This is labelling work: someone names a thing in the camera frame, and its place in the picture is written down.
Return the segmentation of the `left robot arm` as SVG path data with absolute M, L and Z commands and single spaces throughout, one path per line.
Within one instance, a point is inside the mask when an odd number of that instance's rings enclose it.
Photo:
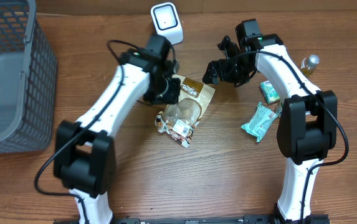
M 111 223 L 107 190 L 116 170 L 114 138 L 126 116 L 142 98 L 150 105 L 178 102 L 180 80 L 173 75 L 178 61 L 172 43 L 157 34 L 146 47 L 130 44 L 116 58 L 112 81 L 95 104 L 75 122 L 59 124 L 54 175 L 74 197 L 79 223 Z

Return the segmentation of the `brown white snack bag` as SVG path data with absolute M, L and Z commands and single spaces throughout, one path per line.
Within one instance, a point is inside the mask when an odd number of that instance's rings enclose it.
M 178 102 L 167 105 L 164 111 L 156 115 L 155 126 L 159 133 L 167 133 L 182 147 L 187 148 L 214 96 L 215 89 L 181 75 L 173 77 L 180 79 Z

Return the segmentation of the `teal snack packet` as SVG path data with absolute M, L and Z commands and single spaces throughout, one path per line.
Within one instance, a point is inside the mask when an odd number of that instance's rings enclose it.
M 270 108 L 264 106 L 262 102 L 259 102 L 255 114 L 248 123 L 241 126 L 241 129 L 251 136 L 256 137 L 256 142 L 259 143 L 277 117 L 277 114 Z

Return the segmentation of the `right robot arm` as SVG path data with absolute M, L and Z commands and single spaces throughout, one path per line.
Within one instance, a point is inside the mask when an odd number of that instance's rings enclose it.
M 237 43 L 225 36 L 217 45 L 226 57 L 209 62 L 202 80 L 241 86 L 260 72 L 280 97 L 277 142 L 287 161 L 282 193 L 269 223 L 329 223 L 328 215 L 311 213 L 310 199 L 319 166 L 336 144 L 337 97 L 311 83 L 280 37 L 263 35 L 256 19 L 238 24 L 236 36 Z

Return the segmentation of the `Kleenex tissue pack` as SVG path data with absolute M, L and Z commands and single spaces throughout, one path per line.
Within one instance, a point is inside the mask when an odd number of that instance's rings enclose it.
M 267 104 L 275 103 L 280 100 L 278 93 L 269 81 L 261 82 L 259 87 Z

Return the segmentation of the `yellow liquid bottle grey cap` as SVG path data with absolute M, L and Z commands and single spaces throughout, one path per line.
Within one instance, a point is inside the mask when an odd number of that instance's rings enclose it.
M 317 65 L 320 63 L 320 58 L 318 55 L 312 54 L 302 60 L 300 71 L 309 77 L 316 69 Z

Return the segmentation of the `green lid white jar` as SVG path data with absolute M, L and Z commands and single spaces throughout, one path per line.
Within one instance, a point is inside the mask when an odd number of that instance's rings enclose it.
M 282 114 L 282 107 L 283 107 L 283 104 L 282 102 L 280 101 L 279 103 L 277 103 L 277 105 L 275 106 L 275 114 L 280 118 L 281 117 L 281 114 Z

